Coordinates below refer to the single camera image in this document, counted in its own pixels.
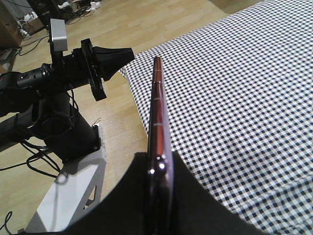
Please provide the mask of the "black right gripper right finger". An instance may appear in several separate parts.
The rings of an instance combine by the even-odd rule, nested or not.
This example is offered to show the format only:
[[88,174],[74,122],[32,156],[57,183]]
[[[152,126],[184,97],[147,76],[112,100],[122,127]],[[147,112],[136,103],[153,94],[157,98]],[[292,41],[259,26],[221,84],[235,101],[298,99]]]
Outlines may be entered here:
[[214,199],[173,152],[172,235],[264,235]]

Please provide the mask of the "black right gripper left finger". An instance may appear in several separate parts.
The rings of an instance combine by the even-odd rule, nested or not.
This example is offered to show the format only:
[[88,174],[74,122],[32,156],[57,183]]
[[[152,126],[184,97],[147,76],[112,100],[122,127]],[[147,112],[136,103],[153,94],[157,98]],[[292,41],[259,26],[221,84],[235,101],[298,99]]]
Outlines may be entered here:
[[143,186],[147,154],[135,153],[134,158],[114,189],[61,235],[143,235]]

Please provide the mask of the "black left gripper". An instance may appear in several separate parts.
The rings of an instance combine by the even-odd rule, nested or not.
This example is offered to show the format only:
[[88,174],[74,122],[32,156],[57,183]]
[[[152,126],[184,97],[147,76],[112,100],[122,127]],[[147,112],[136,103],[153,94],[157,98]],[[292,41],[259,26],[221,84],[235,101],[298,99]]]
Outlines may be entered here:
[[81,41],[80,48],[73,49],[63,59],[69,86],[75,89],[89,84],[94,99],[100,101],[107,97],[101,79],[110,80],[118,70],[134,60],[134,53],[131,48],[104,47],[94,47],[93,52],[91,40],[85,39]]

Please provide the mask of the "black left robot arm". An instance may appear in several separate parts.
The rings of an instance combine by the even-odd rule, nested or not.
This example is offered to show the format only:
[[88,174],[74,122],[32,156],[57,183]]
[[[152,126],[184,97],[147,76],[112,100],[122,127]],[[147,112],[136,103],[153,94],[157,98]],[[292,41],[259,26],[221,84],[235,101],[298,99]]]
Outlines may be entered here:
[[24,73],[0,77],[0,148],[6,150],[30,137],[43,140],[63,162],[81,158],[100,147],[95,127],[70,103],[69,91],[90,85],[99,101],[106,98],[103,81],[134,59],[131,48],[94,47],[90,39],[71,54],[51,54],[52,63]]

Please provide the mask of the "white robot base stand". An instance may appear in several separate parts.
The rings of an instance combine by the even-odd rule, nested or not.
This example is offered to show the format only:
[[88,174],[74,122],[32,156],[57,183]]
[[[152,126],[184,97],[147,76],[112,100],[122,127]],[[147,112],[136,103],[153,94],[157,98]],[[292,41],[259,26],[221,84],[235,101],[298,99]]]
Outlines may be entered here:
[[64,164],[25,228],[26,233],[63,231],[100,203],[107,157],[103,128],[98,123],[93,128],[99,137],[98,149]]

